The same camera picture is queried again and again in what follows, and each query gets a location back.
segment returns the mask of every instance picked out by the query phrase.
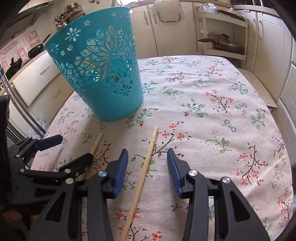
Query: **countertop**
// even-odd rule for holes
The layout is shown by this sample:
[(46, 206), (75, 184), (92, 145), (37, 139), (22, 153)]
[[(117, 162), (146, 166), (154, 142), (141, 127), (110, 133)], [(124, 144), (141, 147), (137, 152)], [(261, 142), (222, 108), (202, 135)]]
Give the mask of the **countertop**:
[[(147, 5), (147, 4), (151, 4), (154, 3), (155, 0), (143, 0), (143, 1), (139, 1), (139, 2), (132, 2), (129, 3), (127, 5), (125, 5), (125, 7), (138, 7), (138, 6), (143, 6), (143, 5)], [(234, 8), (236, 10), (250, 10), (250, 11), (257, 11), (257, 12), (263, 12), (263, 13), (267, 13), (267, 14), (271, 14), (274, 15), (276, 17), (279, 17), (279, 15), (277, 14), (277, 12), (272, 9), (272, 8), (268, 8), (268, 7), (261, 7), (261, 6), (254, 6), (254, 5), (231, 5), (228, 3), (224, 3), (224, 2), (220, 2), (220, 1), (216, 1), (216, 0), (191, 0), (189, 2), (200, 2), (200, 3), (213, 3), (217, 6), (222, 6), (222, 7), (227, 7), (227, 8)]]
[[(44, 55), (45, 53), (47, 53), (46, 50), (44, 50), (41, 54), (37, 55), (36, 57), (34, 57), (33, 59), (31, 59), (28, 63), (26, 63), (10, 80), (9, 80), (9, 84), (11, 85), (12, 82), (16, 79), (16, 77), (18, 77), (20, 75), (21, 72), (23, 72), (25, 70), (25, 68), (27, 68), (30, 64), (32, 64), (35, 60), (37, 60), (38, 58), (40, 58), (42, 55)], [(0, 96), (3, 95), (5, 92), (5, 89), (2, 89), (0, 91)]]

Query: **frying pan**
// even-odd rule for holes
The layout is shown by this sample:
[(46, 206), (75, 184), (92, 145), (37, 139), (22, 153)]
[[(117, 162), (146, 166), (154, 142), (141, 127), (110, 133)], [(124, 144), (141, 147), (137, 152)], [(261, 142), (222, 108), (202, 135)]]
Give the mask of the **frying pan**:
[(47, 35), (47, 37), (45, 38), (45, 40), (43, 40), (42, 44), (39, 44), (37, 46), (35, 46), (34, 48), (32, 48), (29, 52), (28, 52), (28, 57), (29, 58), (34, 58), (36, 57), (38, 54), (40, 54), (43, 51), (43, 44), (45, 43), (45, 41), (49, 38), (51, 34)]
[(10, 80), (18, 70), (20, 70), (22, 66), (22, 59), (18, 59), (17, 61), (13, 62), (13, 58), (11, 58), (11, 64), (9, 69), (6, 71), (6, 77), (8, 80)]
[(221, 51), (231, 52), (231, 53), (237, 53), (237, 54), (244, 54), (244, 48), (242, 46), (232, 44), (228, 40), (228, 36), (226, 34), (222, 34), (224, 36), (224, 40), (221, 41), (215, 41), (213, 39), (205, 38), (205, 39), (199, 39), (198, 42), (208, 43), (212, 42), (214, 45), (214, 48)]

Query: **blue plastic basket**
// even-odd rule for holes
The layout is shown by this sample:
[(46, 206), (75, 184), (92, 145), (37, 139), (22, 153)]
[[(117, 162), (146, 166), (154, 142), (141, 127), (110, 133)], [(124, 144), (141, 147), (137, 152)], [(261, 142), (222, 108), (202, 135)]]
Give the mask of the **blue plastic basket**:
[(143, 101), (129, 7), (81, 17), (45, 45), (75, 91), (104, 121), (134, 112)]

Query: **floral tablecloth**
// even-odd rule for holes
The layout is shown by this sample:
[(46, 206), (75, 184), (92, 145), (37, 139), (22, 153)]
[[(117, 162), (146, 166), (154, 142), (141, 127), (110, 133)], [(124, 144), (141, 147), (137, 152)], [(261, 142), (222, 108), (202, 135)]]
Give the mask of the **floral tablecloth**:
[[(119, 240), (153, 127), (158, 125), (127, 240), (182, 240), (188, 200), (180, 200), (173, 188), (166, 161), (168, 148), (205, 177), (230, 177), (275, 240), (292, 216), (291, 167), (281, 133), (254, 88), (220, 57), (141, 59), (139, 69), (144, 101), (135, 113), (116, 122), (101, 121), (74, 92), (46, 134), (61, 134), (63, 143), (38, 152), (32, 168), (58, 170), (89, 152), (100, 132), (103, 138), (88, 176), (118, 159), (126, 148), (129, 163), (121, 194), (108, 201), (114, 240)], [(82, 227), (87, 240), (86, 206)], [(208, 240), (213, 240), (211, 197), (208, 233)]]

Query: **wooden chopstick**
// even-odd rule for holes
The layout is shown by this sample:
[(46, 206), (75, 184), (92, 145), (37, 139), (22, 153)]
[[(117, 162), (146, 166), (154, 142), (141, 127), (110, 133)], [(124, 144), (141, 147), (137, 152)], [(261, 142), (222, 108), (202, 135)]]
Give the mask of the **wooden chopstick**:
[(133, 214), (135, 213), (135, 210), (136, 210), (136, 207), (137, 207), (137, 204), (138, 204), (138, 200), (140, 198), (141, 191), (142, 191), (142, 188), (143, 188), (143, 184), (144, 184), (144, 181), (145, 181), (146, 173), (147, 173), (147, 170), (148, 170), (148, 167), (149, 167), (149, 162), (150, 162), (150, 158), (151, 158), (151, 155), (152, 155), (152, 151), (153, 151), (155, 139), (156, 139), (156, 136), (157, 136), (157, 132), (158, 132), (158, 127), (155, 126), (154, 130), (153, 130), (152, 138), (150, 140), (149, 149), (147, 151), (147, 155), (146, 155), (146, 158), (145, 158), (145, 161), (144, 161), (143, 170), (141, 172), (141, 176), (140, 176), (140, 179), (139, 179), (139, 182), (138, 182), (138, 185), (137, 185), (136, 193), (135, 193), (135, 196), (133, 197), (133, 201), (132, 201), (130, 209), (128, 211), (128, 216), (126, 218), (126, 223), (125, 223), (124, 228), (123, 228), (122, 233), (121, 233), (120, 241), (125, 241), (126, 236), (128, 234), (128, 229), (129, 229), (129, 227), (131, 225), (131, 222), (132, 222), (132, 219), (133, 219)]

